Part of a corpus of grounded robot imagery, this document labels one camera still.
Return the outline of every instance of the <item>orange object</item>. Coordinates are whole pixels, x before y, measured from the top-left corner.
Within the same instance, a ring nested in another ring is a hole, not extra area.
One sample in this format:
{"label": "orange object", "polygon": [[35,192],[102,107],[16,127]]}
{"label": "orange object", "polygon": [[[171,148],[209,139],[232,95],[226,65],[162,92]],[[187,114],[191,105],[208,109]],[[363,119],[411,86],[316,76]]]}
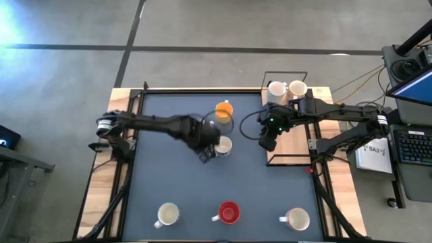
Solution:
{"label": "orange object", "polygon": [[234,109],[232,105],[226,100],[225,102],[220,102],[216,105],[216,119],[221,124],[227,124],[231,121],[232,113]]}

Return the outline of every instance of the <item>black cable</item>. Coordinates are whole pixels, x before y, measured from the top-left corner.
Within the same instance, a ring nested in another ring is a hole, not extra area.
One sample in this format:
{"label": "black cable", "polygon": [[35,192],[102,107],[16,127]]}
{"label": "black cable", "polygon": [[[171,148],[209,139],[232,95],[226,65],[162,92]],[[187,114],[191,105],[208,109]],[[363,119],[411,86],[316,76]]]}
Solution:
{"label": "black cable", "polygon": [[[385,87],[385,93],[386,94],[387,94],[387,91],[389,90],[389,85],[390,84],[388,84],[387,87]],[[385,105],[385,98],[387,98],[387,95],[384,96],[383,105],[382,105],[383,109],[384,109],[384,105]]]}
{"label": "black cable", "polygon": [[381,88],[381,90],[382,90],[383,92],[385,92],[383,86],[381,85],[381,81],[380,81],[380,79],[379,79],[379,77],[381,76],[381,73],[383,72],[383,70],[384,70],[384,69],[380,70],[379,73],[378,73],[378,85],[379,85],[379,87]]}
{"label": "black cable", "polygon": [[262,110],[260,110],[260,111],[255,111],[255,112],[249,113],[248,115],[246,115],[246,116],[242,119],[242,121],[240,122],[239,127],[240,127],[240,133],[243,135],[243,137],[245,137],[245,138],[247,138],[247,139],[249,139],[249,140],[260,140],[260,139],[263,137],[263,135],[262,135],[262,136],[260,136],[259,138],[252,138],[252,137],[246,135],[246,134],[243,132],[242,126],[243,126],[243,122],[244,122],[246,119],[248,119],[249,117],[251,117],[251,116],[253,116],[253,115],[255,115],[255,114],[258,114],[258,113],[261,113],[261,112],[264,112],[264,111],[266,111],[266,109],[262,109]]}
{"label": "black cable", "polygon": [[337,89],[331,91],[331,93],[333,94],[334,92],[338,91],[339,89],[341,89],[341,88],[343,88],[343,87],[345,87],[345,86],[347,86],[347,85],[349,85],[349,84],[351,84],[351,83],[353,83],[353,82],[355,82],[355,81],[357,81],[357,80],[359,80],[359,79],[365,77],[366,75],[370,74],[371,72],[375,71],[376,69],[378,69],[378,68],[380,68],[380,67],[382,67],[382,66],[383,66],[383,65],[379,65],[378,67],[376,67],[376,68],[372,69],[371,71],[369,71],[369,72],[367,72],[367,73],[361,75],[360,77],[358,77],[358,78],[356,78],[356,79],[354,79],[354,80],[351,80],[351,81],[349,81],[348,83],[342,85],[341,87],[339,87],[339,88],[337,88]]}
{"label": "black cable", "polygon": [[313,165],[313,164],[315,164],[315,163],[322,163],[320,160],[324,159],[325,156],[329,156],[329,157],[331,157],[332,159],[339,159],[340,161],[343,161],[343,162],[345,162],[345,163],[351,165],[351,162],[349,162],[348,160],[343,159],[343,158],[341,158],[341,157],[334,156],[334,155],[330,155],[330,154],[325,154],[325,155],[323,155],[323,156],[320,156],[320,157],[316,158],[315,160],[313,160],[312,162],[310,162],[310,164]]}
{"label": "black cable", "polygon": [[107,160],[107,161],[105,161],[105,162],[103,162],[102,164],[100,164],[100,165],[97,165],[95,168],[93,168],[93,170],[92,170],[92,172],[95,172],[95,170],[97,169],[97,168],[99,168],[100,166],[102,166],[102,165],[105,165],[105,164],[107,164],[108,162],[111,162],[113,159],[109,159],[109,160]]}

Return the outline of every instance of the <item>mug handle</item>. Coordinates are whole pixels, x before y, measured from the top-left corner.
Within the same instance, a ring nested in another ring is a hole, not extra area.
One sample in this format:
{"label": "mug handle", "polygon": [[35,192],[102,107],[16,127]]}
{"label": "mug handle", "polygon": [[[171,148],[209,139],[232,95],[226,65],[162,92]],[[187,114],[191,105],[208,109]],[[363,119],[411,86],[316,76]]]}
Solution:
{"label": "mug handle", "polygon": [[163,224],[158,220],[158,221],[156,221],[156,223],[155,223],[155,228],[157,228],[157,229],[159,229],[160,227],[162,227],[163,226]]}
{"label": "mug handle", "polygon": [[212,218],[211,218],[211,221],[218,221],[218,220],[220,220],[221,218],[218,216],[218,215],[216,215],[216,216],[213,216]]}
{"label": "mug handle", "polygon": [[288,222],[288,217],[279,217],[279,222]]}

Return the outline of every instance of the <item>black keyboard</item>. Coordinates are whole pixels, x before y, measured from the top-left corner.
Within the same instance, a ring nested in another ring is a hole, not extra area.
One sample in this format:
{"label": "black keyboard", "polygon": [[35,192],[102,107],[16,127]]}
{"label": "black keyboard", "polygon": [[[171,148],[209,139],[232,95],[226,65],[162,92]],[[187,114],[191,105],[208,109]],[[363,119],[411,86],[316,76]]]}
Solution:
{"label": "black keyboard", "polygon": [[432,166],[432,134],[396,130],[395,138],[398,139],[396,145],[401,163]]}

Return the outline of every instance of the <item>monitor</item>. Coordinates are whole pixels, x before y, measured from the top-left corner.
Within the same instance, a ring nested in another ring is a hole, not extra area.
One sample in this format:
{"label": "monitor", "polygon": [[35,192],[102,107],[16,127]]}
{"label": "monitor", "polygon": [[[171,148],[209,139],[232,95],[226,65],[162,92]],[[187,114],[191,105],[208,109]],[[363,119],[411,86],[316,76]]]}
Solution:
{"label": "monitor", "polygon": [[432,106],[432,64],[390,89],[386,95]]}

